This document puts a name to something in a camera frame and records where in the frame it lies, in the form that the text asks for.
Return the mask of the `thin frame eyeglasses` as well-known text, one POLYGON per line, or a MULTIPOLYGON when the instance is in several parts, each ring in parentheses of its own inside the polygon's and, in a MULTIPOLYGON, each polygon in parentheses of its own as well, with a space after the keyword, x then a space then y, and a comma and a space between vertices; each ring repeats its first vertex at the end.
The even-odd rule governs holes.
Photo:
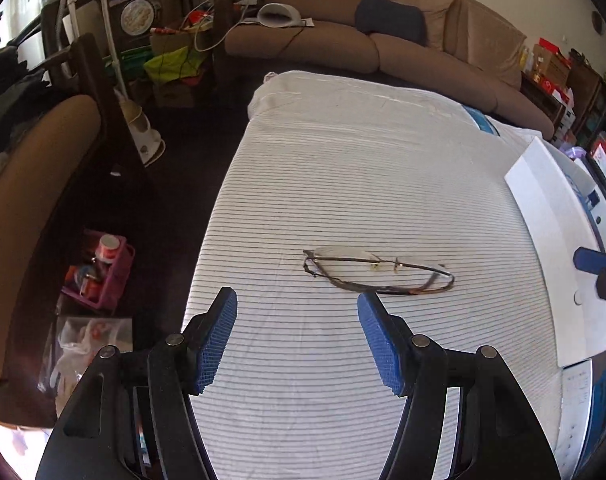
POLYGON ((390 296, 440 294, 452 289, 455 275, 438 264, 380 257, 367 250, 325 246, 303 250, 303 270, 348 292, 390 296))

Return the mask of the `white cardboard storage box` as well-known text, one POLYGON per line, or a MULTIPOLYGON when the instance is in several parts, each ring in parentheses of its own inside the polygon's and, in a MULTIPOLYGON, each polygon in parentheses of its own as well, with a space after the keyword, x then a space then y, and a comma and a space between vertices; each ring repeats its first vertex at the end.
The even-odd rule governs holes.
POLYGON ((577 249, 606 254, 606 197, 583 162, 533 139, 504 180, 526 222, 552 310, 557 362, 606 351, 606 300, 597 276, 573 262, 577 249))

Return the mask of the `pink basket with bottles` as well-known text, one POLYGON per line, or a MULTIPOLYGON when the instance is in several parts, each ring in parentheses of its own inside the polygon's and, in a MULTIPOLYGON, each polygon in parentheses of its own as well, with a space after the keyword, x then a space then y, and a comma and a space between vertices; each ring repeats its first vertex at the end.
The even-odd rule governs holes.
POLYGON ((65 273, 62 294, 89 310, 114 312, 135 255, 124 236, 85 230, 65 273))

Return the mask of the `blue oral-b box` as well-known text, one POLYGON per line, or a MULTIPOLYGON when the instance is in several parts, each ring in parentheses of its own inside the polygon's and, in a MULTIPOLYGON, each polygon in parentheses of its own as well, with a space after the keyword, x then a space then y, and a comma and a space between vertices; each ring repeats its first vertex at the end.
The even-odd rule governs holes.
POLYGON ((492 122, 489 121, 489 118, 487 118, 486 115, 481 112, 481 110, 477 110, 476 108, 467 105, 464 105, 464 110, 466 110, 470 118, 481 131, 492 134, 492 136, 500 136, 500 133, 496 127, 492 124, 492 122))

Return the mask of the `white striped tablecloth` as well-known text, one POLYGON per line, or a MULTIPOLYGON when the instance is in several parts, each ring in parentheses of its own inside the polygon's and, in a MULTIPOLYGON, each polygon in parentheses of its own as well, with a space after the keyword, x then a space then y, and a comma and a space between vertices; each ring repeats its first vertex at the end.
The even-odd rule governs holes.
POLYGON ((323 246, 448 268, 448 292, 385 307, 444 348, 495 347, 556 440, 552 311, 504 180, 531 139, 484 132, 438 94, 357 79, 288 72, 255 91, 186 308, 237 292, 215 380, 192 401, 219 478, 381 473, 404 402, 381 382, 354 292, 304 271, 323 246))

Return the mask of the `white iron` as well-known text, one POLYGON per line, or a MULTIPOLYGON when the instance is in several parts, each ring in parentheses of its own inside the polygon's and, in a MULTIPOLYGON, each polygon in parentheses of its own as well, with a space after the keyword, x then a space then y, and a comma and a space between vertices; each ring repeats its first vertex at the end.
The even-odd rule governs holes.
MULTIPOLYGON (((120 104, 120 110, 123 113, 143 166, 149 167, 163 155, 165 151, 165 142, 162 139, 161 134, 151 127, 149 118, 144 114, 142 107, 129 99, 122 67, 120 67, 120 58, 118 57, 114 41, 109 1, 99 0, 99 3, 106 44, 108 45, 111 65, 117 80, 117 88, 114 90, 114 93, 117 97, 118 104, 120 104)), ((80 3, 80 0, 60 0, 58 17, 56 18, 56 36, 60 35, 63 28, 64 12, 68 12, 68 15, 70 15, 72 38, 78 39, 80 37, 77 9, 81 5, 82 3, 80 3)))

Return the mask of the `brown wooden chair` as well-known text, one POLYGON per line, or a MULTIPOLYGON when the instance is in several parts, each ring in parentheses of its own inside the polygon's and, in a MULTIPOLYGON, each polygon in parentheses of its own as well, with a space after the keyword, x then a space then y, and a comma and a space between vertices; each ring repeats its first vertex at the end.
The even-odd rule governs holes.
POLYGON ((120 171, 140 191, 146 173, 100 56, 82 35, 53 65, 77 79, 27 128, 0 174, 0 422, 56 423, 53 396, 38 387, 63 274, 89 216, 108 203, 120 171))

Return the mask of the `dark blue cushion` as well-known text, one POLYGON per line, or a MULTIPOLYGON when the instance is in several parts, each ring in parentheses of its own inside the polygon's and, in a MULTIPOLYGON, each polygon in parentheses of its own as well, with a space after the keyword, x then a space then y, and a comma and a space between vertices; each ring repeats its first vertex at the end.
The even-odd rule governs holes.
POLYGON ((355 27, 366 35, 382 34, 425 46, 427 23, 417 6, 392 0, 361 0, 355 10, 355 27))

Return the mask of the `yellow green bag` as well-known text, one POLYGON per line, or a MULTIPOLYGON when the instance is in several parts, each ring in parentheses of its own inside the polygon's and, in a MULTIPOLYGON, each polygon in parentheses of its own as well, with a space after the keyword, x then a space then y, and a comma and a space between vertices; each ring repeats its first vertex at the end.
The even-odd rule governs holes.
POLYGON ((182 47, 154 56, 143 64, 143 69, 154 84, 164 86, 176 80, 197 78, 206 60, 205 52, 182 47))

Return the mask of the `brown sofa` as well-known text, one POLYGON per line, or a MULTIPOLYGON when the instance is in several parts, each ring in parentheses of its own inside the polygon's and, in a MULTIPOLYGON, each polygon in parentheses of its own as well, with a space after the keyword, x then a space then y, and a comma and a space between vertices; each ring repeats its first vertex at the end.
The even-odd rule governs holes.
POLYGON ((230 58, 402 81, 538 130, 545 139, 554 135, 550 118, 521 91, 519 54, 526 37, 506 18, 476 0, 392 1, 425 14, 425 46, 357 30, 361 0, 262 0, 294 6, 315 26, 243 24, 229 33, 223 50, 230 58))

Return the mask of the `white device on sofa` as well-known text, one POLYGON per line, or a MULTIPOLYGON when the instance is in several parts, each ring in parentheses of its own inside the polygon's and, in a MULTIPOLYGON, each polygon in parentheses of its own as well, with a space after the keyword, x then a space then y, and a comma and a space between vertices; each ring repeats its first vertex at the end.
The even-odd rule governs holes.
POLYGON ((302 14, 286 3, 266 3, 256 15, 257 23, 267 28, 314 27, 312 18, 303 18, 302 14))

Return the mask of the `round clock plate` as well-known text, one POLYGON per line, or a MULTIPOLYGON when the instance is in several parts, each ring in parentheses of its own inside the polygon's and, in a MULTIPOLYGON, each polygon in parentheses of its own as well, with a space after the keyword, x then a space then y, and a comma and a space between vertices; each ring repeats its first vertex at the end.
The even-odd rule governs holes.
POLYGON ((127 36, 145 34, 155 20, 154 5, 148 0, 132 0, 120 12, 120 28, 127 36))

